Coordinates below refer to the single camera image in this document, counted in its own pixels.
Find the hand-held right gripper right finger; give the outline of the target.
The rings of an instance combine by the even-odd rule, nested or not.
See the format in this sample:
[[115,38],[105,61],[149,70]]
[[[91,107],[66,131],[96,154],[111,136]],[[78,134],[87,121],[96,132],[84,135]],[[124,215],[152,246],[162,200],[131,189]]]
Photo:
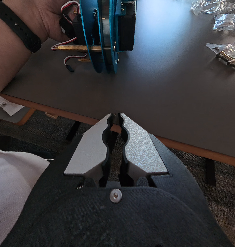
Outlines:
[[123,146],[119,182],[131,187],[140,177],[164,175],[168,170],[160,157],[149,133],[124,113],[119,113]]

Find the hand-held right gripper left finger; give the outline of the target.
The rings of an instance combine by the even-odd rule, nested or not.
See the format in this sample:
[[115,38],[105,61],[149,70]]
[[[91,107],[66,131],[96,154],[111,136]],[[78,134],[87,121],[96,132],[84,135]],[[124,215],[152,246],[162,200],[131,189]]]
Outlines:
[[106,186],[110,173],[108,141],[111,127],[112,113],[83,134],[64,175],[92,178],[100,187]]

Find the blue metal toy robot arm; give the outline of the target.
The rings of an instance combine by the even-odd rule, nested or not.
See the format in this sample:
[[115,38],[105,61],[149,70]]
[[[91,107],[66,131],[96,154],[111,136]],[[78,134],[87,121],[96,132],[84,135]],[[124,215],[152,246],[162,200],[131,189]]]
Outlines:
[[64,59],[66,68],[71,58],[91,62],[95,71],[117,72],[119,52],[132,51],[136,23],[137,1],[91,0],[68,1],[61,7],[60,26],[70,38],[51,47],[56,50],[75,50],[84,55]]

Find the black desk leg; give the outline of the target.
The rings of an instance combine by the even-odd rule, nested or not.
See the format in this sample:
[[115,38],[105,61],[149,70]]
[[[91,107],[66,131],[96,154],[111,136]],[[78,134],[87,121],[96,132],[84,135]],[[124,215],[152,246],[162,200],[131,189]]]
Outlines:
[[77,130],[78,130],[80,124],[81,124],[81,122],[79,122],[79,121],[74,122],[72,128],[70,129],[70,131],[66,137],[67,141],[71,142],[73,140],[75,134],[77,133]]
[[216,187],[215,161],[205,158],[206,184]]

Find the dark grey desk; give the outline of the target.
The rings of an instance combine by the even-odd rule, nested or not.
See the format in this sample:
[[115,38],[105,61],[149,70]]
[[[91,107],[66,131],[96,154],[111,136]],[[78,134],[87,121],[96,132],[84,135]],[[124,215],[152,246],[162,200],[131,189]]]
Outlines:
[[168,147],[235,166],[235,69],[206,43],[232,44],[235,30],[214,31],[214,17],[191,1],[138,1],[133,51],[117,73],[63,59],[48,39],[2,91],[11,102],[95,124],[126,114]]

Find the person's left hand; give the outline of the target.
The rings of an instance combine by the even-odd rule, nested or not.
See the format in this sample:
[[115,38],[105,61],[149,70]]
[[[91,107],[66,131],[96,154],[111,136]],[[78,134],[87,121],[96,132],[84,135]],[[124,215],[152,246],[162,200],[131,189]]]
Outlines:
[[61,7],[68,0],[6,0],[3,1],[36,34],[41,43],[48,38],[58,42],[68,41],[59,21]]

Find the wooden chair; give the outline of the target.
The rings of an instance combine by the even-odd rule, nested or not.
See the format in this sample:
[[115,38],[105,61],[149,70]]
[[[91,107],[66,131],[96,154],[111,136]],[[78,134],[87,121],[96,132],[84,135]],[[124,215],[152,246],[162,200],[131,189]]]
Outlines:
[[4,120],[7,122],[11,122],[15,125],[21,126],[24,125],[27,120],[32,116],[35,112],[35,109],[23,107],[17,113],[12,116],[9,116],[1,107],[0,107],[0,120]]

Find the person's white shirt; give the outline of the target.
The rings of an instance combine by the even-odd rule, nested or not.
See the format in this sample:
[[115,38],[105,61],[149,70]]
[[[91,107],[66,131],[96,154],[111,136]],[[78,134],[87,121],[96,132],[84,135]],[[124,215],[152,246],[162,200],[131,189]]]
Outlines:
[[32,188],[49,164],[31,153],[0,150],[0,244],[13,228]]

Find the white paper sheet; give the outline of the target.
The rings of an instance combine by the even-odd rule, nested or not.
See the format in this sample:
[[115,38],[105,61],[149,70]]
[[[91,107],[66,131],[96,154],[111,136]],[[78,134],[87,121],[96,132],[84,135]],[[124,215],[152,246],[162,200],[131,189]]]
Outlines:
[[24,106],[12,103],[0,96],[0,107],[9,115],[12,116],[20,111]]

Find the metal standoff posts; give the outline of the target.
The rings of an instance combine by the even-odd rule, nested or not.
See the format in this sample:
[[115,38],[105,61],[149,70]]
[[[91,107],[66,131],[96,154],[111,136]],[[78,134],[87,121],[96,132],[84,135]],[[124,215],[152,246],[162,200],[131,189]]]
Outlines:
[[220,58],[226,62],[226,65],[230,65],[235,68],[235,58],[226,54],[224,51],[220,51],[217,55],[217,58]]

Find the clear bag with black screws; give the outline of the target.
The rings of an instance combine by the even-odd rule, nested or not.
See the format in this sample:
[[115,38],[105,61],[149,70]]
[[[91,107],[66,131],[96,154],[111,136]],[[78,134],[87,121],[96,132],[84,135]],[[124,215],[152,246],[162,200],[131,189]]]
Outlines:
[[233,44],[222,45],[206,43],[206,46],[216,54],[220,53],[221,51],[224,51],[227,55],[235,58],[235,41]]

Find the black wristwatch band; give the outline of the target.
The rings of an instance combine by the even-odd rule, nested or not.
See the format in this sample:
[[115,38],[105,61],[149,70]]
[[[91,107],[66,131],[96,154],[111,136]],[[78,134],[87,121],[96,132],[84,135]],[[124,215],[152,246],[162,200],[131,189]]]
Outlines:
[[32,53],[41,48],[40,38],[3,2],[0,2],[0,19],[10,27]]

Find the small clear plastic bag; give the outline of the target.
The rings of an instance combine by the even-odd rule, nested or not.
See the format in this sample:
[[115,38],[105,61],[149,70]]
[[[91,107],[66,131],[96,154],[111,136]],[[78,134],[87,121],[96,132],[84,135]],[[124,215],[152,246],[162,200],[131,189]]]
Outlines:
[[235,29],[235,14],[219,14],[214,16],[215,24],[213,30],[215,31],[229,31]]

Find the crumpled clear plastic wrap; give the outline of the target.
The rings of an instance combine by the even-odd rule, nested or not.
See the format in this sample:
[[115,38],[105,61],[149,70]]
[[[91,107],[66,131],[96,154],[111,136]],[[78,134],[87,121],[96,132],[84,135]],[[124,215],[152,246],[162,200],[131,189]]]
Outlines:
[[235,10],[235,1],[196,0],[192,2],[191,11],[199,14],[225,14]]

